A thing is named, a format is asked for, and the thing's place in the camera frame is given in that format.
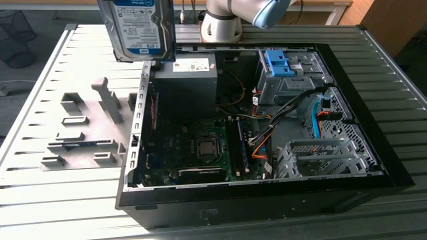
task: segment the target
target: desk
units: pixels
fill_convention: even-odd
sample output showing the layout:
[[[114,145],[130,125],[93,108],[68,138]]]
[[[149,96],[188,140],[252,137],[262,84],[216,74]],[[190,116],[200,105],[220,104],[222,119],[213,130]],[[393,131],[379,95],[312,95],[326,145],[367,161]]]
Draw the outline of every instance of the desk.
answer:
[[[50,124],[61,126],[52,105],[60,105],[64,91],[90,85],[88,74],[113,79],[108,87],[120,98],[138,87],[141,63],[116,62],[105,26],[78,25],[60,37],[0,148],[0,239],[427,239],[427,100],[369,33],[355,26],[306,25],[266,31],[242,26],[242,33],[252,43],[329,44],[416,185],[343,214],[148,233],[114,210],[118,167],[38,170],[40,146],[49,140],[37,136]],[[198,26],[177,25],[176,38],[198,42]]]
[[[328,12],[325,25],[337,25],[344,10],[352,5],[352,0],[302,0],[304,12]],[[194,9],[206,9],[206,0],[194,0]],[[286,11],[300,11],[300,1],[289,6]],[[181,0],[173,0],[173,7],[180,10]],[[98,10],[96,0],[0,0],[0,9],[18,10]],[[190,0],[184,0],[184,9],[190,10]]]

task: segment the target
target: hard drive label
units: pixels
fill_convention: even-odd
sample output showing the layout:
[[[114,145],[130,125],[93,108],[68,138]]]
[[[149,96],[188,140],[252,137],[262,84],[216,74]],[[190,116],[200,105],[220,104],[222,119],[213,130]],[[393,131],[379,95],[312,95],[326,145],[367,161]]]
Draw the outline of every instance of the hard drive label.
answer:
[[[160,35],[152,18],[154,0],[114,0],[113,8],[126,50],[133,54],[158,54]]]

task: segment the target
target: motherboard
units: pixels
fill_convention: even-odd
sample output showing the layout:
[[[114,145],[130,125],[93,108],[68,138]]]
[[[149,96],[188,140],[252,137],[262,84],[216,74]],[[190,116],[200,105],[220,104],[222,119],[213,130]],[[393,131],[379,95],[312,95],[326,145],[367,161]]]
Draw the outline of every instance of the motherboard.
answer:
[[[261,178],[262,163],[250,159],[248,118],[162,119],[146,143],[148,186],[234,182]]]

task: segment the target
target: motherboard chip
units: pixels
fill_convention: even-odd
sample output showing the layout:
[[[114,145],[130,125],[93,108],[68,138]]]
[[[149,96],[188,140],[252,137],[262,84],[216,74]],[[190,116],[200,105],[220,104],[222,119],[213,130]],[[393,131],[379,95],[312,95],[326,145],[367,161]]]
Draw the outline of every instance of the motherboard chip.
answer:
[[[214,142],[205,141],[200,142],[200,156],[214,155]]]
[[[216,135],[201,135],[197,137],[197,159],[210,163],[218,155],[218,139]]]

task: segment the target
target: wooden cabinet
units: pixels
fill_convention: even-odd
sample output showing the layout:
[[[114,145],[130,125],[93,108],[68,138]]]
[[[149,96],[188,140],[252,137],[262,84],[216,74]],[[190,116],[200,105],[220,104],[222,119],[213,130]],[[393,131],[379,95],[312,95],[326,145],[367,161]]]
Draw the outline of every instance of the wooden cabinet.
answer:
[[[339,25],[364,25],[395,57],[427,22],[427,0],[352,0]]]

